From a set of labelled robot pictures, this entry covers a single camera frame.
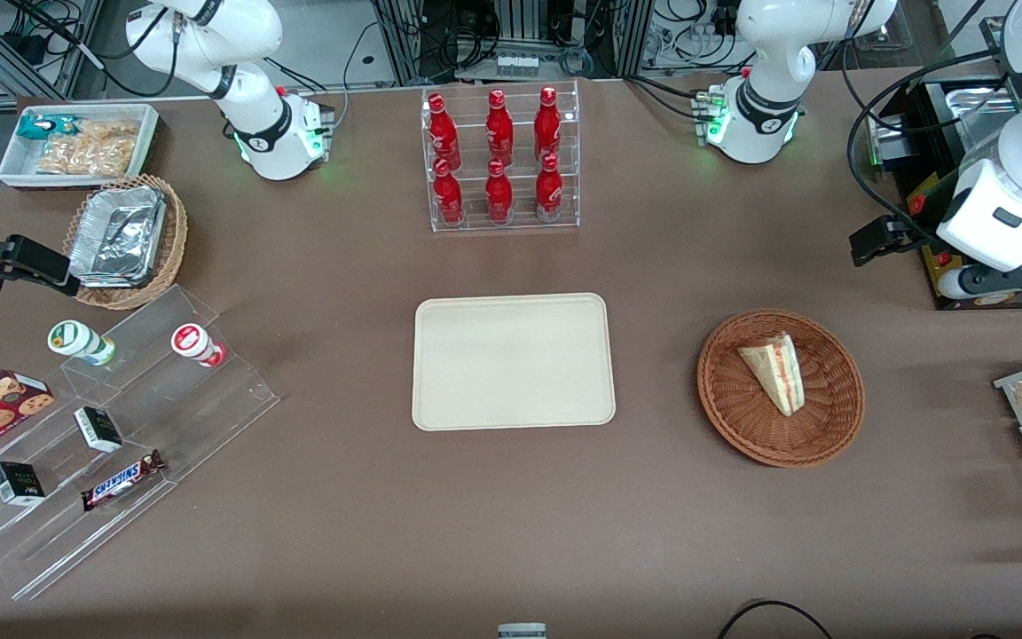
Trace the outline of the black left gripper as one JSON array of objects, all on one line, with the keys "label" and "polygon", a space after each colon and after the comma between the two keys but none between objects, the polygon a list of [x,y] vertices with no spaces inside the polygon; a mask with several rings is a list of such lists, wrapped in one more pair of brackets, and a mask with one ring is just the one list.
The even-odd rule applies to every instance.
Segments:
[{"label": "black left gripper", "polygon": [[884,256],[914,252],[932,260],[944,252],[944,242],[926,231],[914,231],[900,216],[880,216],[849,235],[849,255],[855,267]]}]

